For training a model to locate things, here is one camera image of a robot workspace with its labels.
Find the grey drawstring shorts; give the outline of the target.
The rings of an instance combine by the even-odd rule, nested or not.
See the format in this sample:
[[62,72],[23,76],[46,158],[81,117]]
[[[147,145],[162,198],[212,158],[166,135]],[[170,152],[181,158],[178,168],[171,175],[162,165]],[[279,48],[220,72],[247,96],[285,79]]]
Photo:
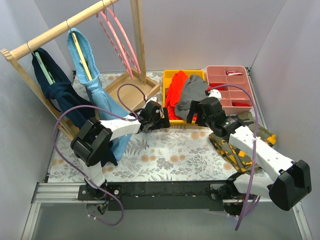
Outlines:
[[174,107],[174,113],[177,117],[187,121],[187,116],[190,111],[191,101],[201,101],[206,98],[205,91],[209,88],[199,75],[192,74],[185,82],[180,100]]

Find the yellow plastic tray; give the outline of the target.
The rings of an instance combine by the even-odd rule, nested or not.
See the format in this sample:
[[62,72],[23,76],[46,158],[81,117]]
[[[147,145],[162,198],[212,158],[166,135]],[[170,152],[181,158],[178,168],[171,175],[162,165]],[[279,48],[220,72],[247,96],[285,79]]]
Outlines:
[[[206,73],[203,69],[166,69],[163,71],[163,80],[162,80],[162,106],[165,107],[166,98],[167,98],[167,89],[169,88],[172,78],[179,71],[183,71],[188,75],[198,75],[200,76],[206,83],[208,80],[206,79]],[[194,126],[195,121],[192,123],[186,123],[182,119],[170,119],[169,120],[171,126]]]

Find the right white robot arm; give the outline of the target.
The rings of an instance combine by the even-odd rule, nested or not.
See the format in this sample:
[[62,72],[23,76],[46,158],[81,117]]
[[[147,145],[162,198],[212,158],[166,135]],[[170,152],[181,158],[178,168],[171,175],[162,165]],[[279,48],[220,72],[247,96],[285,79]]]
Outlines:
[[209,127],[216,136],[243,151],[269,176],[250,177],[246,173],[235,173],[216,190],[217,194],[237,199],[250,191],[252,195],[268,198],[280,209],[289,211],[312,191],[310,166],[305,161],[294,161],[255,137],[237,115],[225,114],[217,98],[191,101],[187,121],[190,122],[194,115],[197,116],[197,125]]

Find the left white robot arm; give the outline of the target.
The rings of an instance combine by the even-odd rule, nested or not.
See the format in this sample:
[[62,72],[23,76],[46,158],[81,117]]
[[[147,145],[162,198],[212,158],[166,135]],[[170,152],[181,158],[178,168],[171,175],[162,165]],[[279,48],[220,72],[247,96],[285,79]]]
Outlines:
[[116,164],[111,146],[122,137],[170,127],[169,112],[154,100],[148,100],[145,108],[140,108],[125,117],[111,120],[89,118],[70,147],[75,156],[82,160],[85,182],[90,186],[89,194],[95,200],[106,196],[107,182],[102,162]]

